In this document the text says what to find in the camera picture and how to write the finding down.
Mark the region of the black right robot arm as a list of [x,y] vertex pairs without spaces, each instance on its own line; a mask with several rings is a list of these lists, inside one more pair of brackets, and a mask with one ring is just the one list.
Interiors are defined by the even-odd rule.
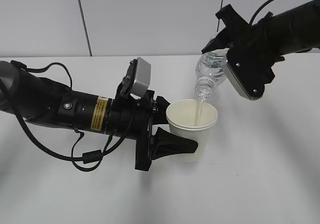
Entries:
[[320,46],[320,0],[312,0],[280,14],[268,12],[250,25],[228,4],[216,17],[225,27],[202,49],[202,53],[228,46],[270,50],[278,55],[301,52]]

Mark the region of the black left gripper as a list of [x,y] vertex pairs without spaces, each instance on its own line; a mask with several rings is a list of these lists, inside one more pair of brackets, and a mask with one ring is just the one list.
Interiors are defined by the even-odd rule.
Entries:
[[135,140],[134,168],[148,171],[152,160],[178,154],[193,154],[198,143],[158,128],[151,135],[152,124],[168,124],[166,111],[170,103],[148,90],[142,98],[134,99],[129,93],[117,92],[109,113],[109,130],[120,139],[110,147],[113,152],[125,138]]

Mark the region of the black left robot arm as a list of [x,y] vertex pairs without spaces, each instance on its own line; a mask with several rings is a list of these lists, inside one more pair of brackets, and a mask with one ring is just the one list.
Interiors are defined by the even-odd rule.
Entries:
[[[151,65],[141,57],[133,59],[117,87],[115,98],[74,91],[40,74],[46,67],[28,68],[19,61],[0,64],[0,108],[15,115],[23,131],[39,149],[57,159],[71,162],[78,170],[95,170],[103,158],[125,139],[135,140],[135,168],[148,171],[153,160],[192,154],[198,142],[169,133],[153,125],[167,124],[169,103],[149,90]],[[58,154],[40,143],[28,128],[34,124],[70,129],[83,137],[85,132],[108,136],[103,149],[80,157]]]

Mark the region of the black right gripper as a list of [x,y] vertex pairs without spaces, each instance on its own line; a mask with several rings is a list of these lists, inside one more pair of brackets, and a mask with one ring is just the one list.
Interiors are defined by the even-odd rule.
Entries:
[[274,50],[268,38],[268,25],[274,18],[272,12],[267,12],[256,24],[250,24],[239,15],[231,4],[222,7],[216,14],[225,27],[205,45],[201,52],[229,49],[232,47],[257,46]]

